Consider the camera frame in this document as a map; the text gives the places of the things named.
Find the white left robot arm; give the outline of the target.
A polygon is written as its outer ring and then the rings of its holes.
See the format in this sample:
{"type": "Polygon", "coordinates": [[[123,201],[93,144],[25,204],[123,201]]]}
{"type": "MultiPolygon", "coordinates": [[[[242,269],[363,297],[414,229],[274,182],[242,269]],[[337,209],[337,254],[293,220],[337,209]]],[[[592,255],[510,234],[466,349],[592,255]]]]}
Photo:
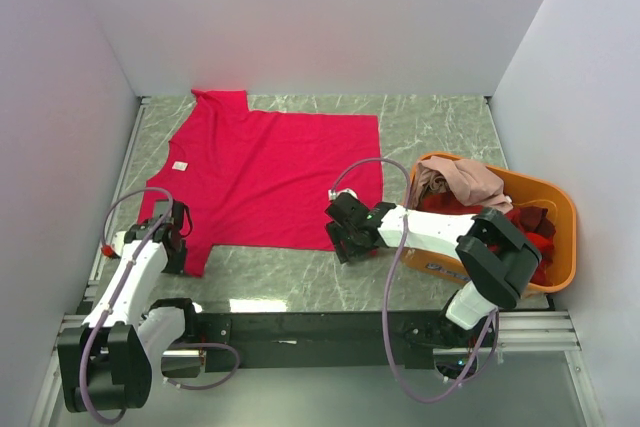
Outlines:
{"type": "Polygon", "coordinates": [[[183,271],[191,228],[184,203],[158,200],[151,218],[125,232],[120,263],[99,302],[80,326],[59,337],[68,411],[142,407],[164,351],[197,342],[200,325],[191,299],[148,301],[161,273],[183,271]]]}

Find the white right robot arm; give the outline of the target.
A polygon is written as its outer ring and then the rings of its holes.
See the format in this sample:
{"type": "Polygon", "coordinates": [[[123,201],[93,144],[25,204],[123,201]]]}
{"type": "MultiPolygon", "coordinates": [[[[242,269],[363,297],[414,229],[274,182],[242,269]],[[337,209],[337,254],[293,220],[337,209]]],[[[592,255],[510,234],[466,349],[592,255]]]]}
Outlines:
{"type": "Polygon", "coordinates": [[[380,202],[368,208],[348,189],[328,194],[326,232],[338,260],[361,261],[381,248],[459,262],[468,281],[426,327],[426,345],[461,347],[497,309],[517,306],[542,261],[541,251],[500,211],[445,215],[380,202]]]}

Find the bright red t-shirt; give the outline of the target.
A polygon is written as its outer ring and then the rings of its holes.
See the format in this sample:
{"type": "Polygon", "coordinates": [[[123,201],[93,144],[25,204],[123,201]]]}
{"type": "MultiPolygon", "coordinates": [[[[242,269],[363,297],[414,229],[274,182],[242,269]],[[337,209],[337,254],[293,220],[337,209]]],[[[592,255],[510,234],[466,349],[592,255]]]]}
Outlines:
{"type": "Polygon", "coordinates": [[[184,271],[200,277],[215,246],[330,251],[328,192],[352,189],[372,207],[383,197],[374,115],[252,110],[244,91],[199,91],[146,185],[139,220],[163,190],[189,208],[184,271]]]}

